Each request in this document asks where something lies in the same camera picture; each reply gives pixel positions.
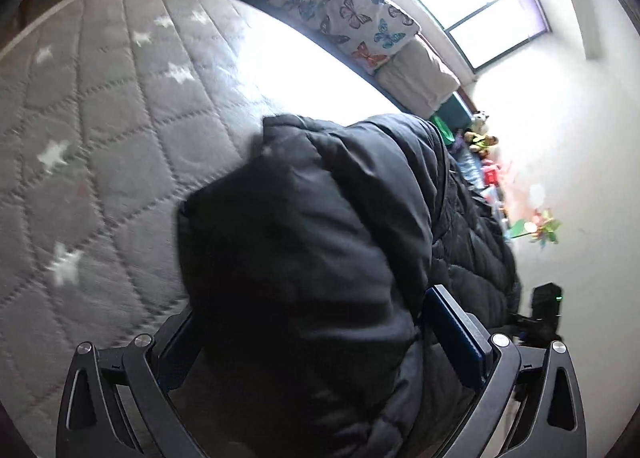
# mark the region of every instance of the plush toy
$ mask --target plush toy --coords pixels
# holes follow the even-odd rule
[[[478,153],[479,157],[484,159],[489,156],[489,148],[492,145],[497,145],[498,138],[490,134],[477,134],[473,131],[467,131],[465,133],[465,141],[469,144],[469,151]]]
[[[469,129],[476,134],[482,134],[487,118],[489,118],[489,115],[484,111],[477,112],[471,118],[471,126],[469,126]]]

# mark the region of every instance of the toy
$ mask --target toy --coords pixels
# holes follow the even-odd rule
[[[469,144],[469,151],[478,153],[479,157],[484,159],[489,156],[489,148],[492,145],[497,145],[498,138],[490,134],[478,134],[473,131],[467,131],[465,133],[465,141]]]
[[[551,241],[555,245],[558,244],[556,230],[560,225],[562,223],[552,216],[551,210],[545,209],[540,213],[536,209],[531,221],[525,221],[524,219],[516,221],[509,231],[509,236],[514,239],[523,235],[530,235],[533,242],[539,242],[540,246],[544,248],[547,241]]]
[[[484,111],[478,111],[471,118],[471,126],[469,127],[469,129],[476,134],[482,134],[482,131],[484,131],[484,126],[486,125],[486,121],[488,118],[489,118],[489,115],[486,114]]]
[[[482,176],[484,176],[485,185],[500,186],[500,179],[498,175],[500,173],[500,164],[485,158],[482,160]]]

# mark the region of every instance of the star pattern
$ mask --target star pattern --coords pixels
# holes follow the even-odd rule
[[[142,44],[151,44],[151,33],[133,32],[132,41],[138,46]]]
[[[182,84],[185,80],[195,80],[187,68],[184,66],[176,66],[172,62],[169,62],[169,71],[166,72],[166,76],[174,78],[178,84]]]
[[[66,251],[65,245],[56,242],[53,261],[47,266],[47,270],[53,272],[55,286],[61,287],[70,282],[78,284],[78,263],[82,257],[82,250]]]
[[[52,59],[53,53],[51,52],[51,44],[49,46],[44,46],[38,50],[36,53],[36,64],[41,64],[47,59]]]
[[[154,20],[154,23],[157,24],[158,26],[162,26],[163,28],[171,28],[175,26],[174,22],[171,20],[171,18],[168,15],[157,17]]]
[[[66,148],[69,147],[69,142],[63,140],[62,142],[49,141],[47,148],[38,154],[38,160],[44,164],[44,170],[51,174],[56,165],[66,165],[63,158]]]
[[[199,22],[201,24],[206,24],[206,23],[209,22],[209,16],[207,15],[206,12],[203,12],[203,11],[199,12],[199,11],[194,10],[191,13],[191,20],[195,21],[195,22]]]

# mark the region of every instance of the bed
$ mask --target bed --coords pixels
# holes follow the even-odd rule
[[[0,401],[40,458],[76,346],[186,304],[175,205],[249,159],[262,117],[398,112],[237,0],[65,0],[0,53],[0,106]]]

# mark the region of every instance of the wall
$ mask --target wall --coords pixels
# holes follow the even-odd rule
[[[625,91],[640,102],[640,36],[618,0],[591,0],[596,13],[601,62]]]
[[[612,62],[623,57],[613,50],[636,37],[623,22],[607,23],[620,37],[606,42]],[[536,285],[564,287],[560,332],[580,383],[588,456],[602,458],[640,402],[640,105],[609,60],[586,61],[552,34],[484,70],[468,90],[491,114],[500,156],[511,163],[508,184],[542,184],[545,205],[562,221],[559,245],[515,241],[523,310]]]

